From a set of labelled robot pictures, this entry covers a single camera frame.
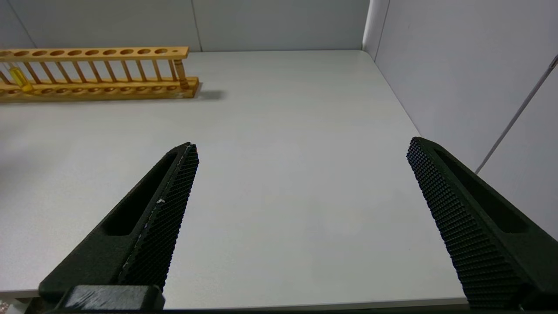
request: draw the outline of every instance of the white wall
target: white wall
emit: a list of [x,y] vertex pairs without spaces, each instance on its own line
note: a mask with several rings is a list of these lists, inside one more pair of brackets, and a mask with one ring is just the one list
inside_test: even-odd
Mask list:
[[479,175],[558,239],[558,71],[555,69]]
[[190,46],[189,0],[10,0],[37,47]]
[[[9,4],[28,31],[19,26]],[[13,46],[361,49],[369,0],[0,0]]]
[[369,0],[194,0],[204,51],[361,49]]
[[376,63],[421,135],[475,170],[558,51],[553,0],[391,0]]

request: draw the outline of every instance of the wooden test tube rack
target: wooden test tube rack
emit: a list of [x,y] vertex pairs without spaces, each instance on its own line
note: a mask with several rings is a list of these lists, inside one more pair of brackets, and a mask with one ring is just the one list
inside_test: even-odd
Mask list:
[[[199,80],[185,74],[182,60],[188,57],[188,52],[188,47],[0,50],[0,63],[23,64],[21,68],[27,69],[31,76],[27,79],[33,85],[32,91],[23,92],[0,67],[0,103],[193,98]],[[167,60],[165,66],[170,68],[171,77],[161,76],[158,60]],[[99,74],[100,63],[94,61],[102,61],[108,77]],[[115,75],[115,62],[121,65],[125,77]],[[90,68],[92,77],[84,74],[84,64]],[[70,77],[68,66],[74,68],[79,78]],[[132,66],[136,67],[140,77],[131,76]],[[146,77],[145,66],[151,66],[156,77]],[[45,78],[40,78],[36,69],[42,69]]]

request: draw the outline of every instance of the white table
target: white table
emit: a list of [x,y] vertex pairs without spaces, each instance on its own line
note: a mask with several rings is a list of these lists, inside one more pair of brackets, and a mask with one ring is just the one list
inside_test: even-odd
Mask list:
[[200,166],[166,308],[465,303],[361,51],[192,53],[197,99],[0,106],[0,298],[39,282],[170,148]]

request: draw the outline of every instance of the panel seam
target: panel seam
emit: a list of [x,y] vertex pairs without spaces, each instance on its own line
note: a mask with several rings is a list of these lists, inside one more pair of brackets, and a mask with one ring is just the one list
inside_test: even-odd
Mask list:
[[23,30],[27,34],[27,37],[29,38],[29,41],[33,44],[33,47],[38,48],[37,44],[35,43],[35,41],[31,37],[31,34],[29,34],[29,30],[27,29],[27,27],[25,27],[25,24],[23,24],[23,21],[21,21],[20,16],[17,14],[16,10],[13,8],[13,5],[10,2],[10,0],[6,0],[6,2],[8,3],[10,9],[12,9],[13,14],[16,16],[17,21],[20,23],[21,27],[23,27]]
[[380,44],[382,43],[383,30],[384,30],[384,27],[386,26],[387,12],[389,11],[389,5],[390,4],[391,4],[391,1],[388,1],[387,8],[386,8],[386,15],[384,16],[384,20],[382,22],[382,32],[380,32],[380,39],[378,40],[378,46],[376,47],[376,53],[374,54],[374,62],[376,62],[376,57],[378,56],[378,51],[380,50]]
[[196,19],[196,10],[194,9],[194,0],[190,0],[190,4],[192,5],[192,15],[194,16],[194,25],[196,26],[196,35],[198,36],[198,45],[200,45],[200,51],[204,51],[204,49],[201,47],[200,29],[198,28],[198,20]]
[[552,60],[552,62],[548,66],[548,68],[546,68],[545,72],[541,76],[541,78],[538,79],[538,82],[531,89],[531,91],[527,95],[527,98],[525,98],[525,100],[523,101],[523,103],[521,104],[519,109],[517,110],[516,114],[512,117],[512,119],[510,120],[510,122],[508,123],[508,125],[506,126],[504,131],[502,132],[502,134],[500,134],[500,137],[494,143],[494,145],[492,145],[492,148],[490,149],[490,151],[488,151],[488,154],[486,155],[486,157],[484,157],[483,162],[477,167],[477,169],[475,171],[475,174],[479,174],[479,172],[483,169],[484,165],[486,165],[488,159],[490,159],[492,154],[494,154],[494,151],[496,150],[496,148],[498,148],[498,146],[500,145],[500,143],[502,142],[504,137],[508,134],[509,130],[516,123],[519,116],[523,113],[523,111],[525,110],[527,105],[531,102],[531,99],[533,99],[535,94],[538,92],[538,89],[541,88],[541,86],[543,85],[545,80],[549,77],[550,73],[552,72],[552,70],[554,70],[557,63],[558,63],[558,55],[556,55],[554,57],[554,59]]

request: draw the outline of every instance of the wooden dowel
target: wooden dowel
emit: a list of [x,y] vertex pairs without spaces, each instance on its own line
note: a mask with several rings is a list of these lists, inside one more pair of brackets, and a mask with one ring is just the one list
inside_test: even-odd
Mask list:
[[139,74],[141,75],[141,80],[147,82],[147,78],[145,77],[145,72],[143,72],[143,66],[141,65],[141,61],[136,60],[136,65],[138,66]]
[[122,67],[124,68],[124,73],[126,73],[126,77],[128,78],[128,82],[131,82],[132,76],[130,75],[130,70],[128,70],[128,65],[126,64],[126,61],[122,60],[120,62],[122,63]]
[[157,80],[160,82],[163,79],[161,78],[161,72],[159,72],[159,65],[157,64],[157,60],[151,60],[153,62],[153,68],[155,69],[155,75],[157,75]]
[[97,82],[102,83],[103,80],[101,79],[101,76],[99,75],[99,72],[97,71],[97,67],[95,66],[93,61],[88,61],[88,63],[89,63],[89,66],[91,67],[91,71],[93,71],[93,75],[97,79]]
[[39,77],[35,73],[35,70],[33,70],[33,68],[31,67],[31,64],[29,64],[29,62],[24,62],[23,64],[25,65],[25,67],[27,68],[27,71],[29,71],[29,73],[31,74],[31,76],[35,80],[35,83],[41,84],[41,80],[39,80]]
[[112,72],[112,68],[110,67],[110,63],[108,61],[105,61],[105,66],[107,67],[108,75],[110,75],[111,80],[116,83],[116,77],[114,76],[114,72]]
[[76,72],[78,72],[79,78],[81,79],[82,83],[87,83],[87,80],[85,79],[85,76],[83,75],[83,72],[81,71],[81,68],[79,67],[79,64],[77,61],[72,61],[72,64],[74,65],[74,68],[76,70]]
[[8,80],[8,78],[4,75],[4,72],[2,72],[0,70],[0,78],[2,79],[2,81],[4,82],[4,84],[11,84]]
[[45,71],[46,76],[49,77],[50,83],[52,84],[56,84],[57,81],[54,79],[54,77],[52,76],[52,73],[50,73],[49,67],[46,66],[46,64],[44,62],[39,62],[39,64],[41,65],[42,69]]
[[60,70],[60,73],[62,73],[62,76],[64,77],[64,79],[66,79],[66,82],[73,83],[71,81],[70,77],[68,76],[68,73],[66,72],[66,70],[62,66],[62,64],[60,62],[55,62],[55,63],[56,63],[56,66],[58,67],[58,70]]
[[176,73],[174,72],[174,65],[172,64],[172,60],[169,60],[169,67],[171,68],[172,80],[176,80]]
[[176,72],[178,73],[178,79],[180,82],[180,87],[182,89],[188,89],[188,81],[186,80],[186,73],[184,71],[184,66],[182,64],[182,60],[176,59],[173,60],[176,68]]

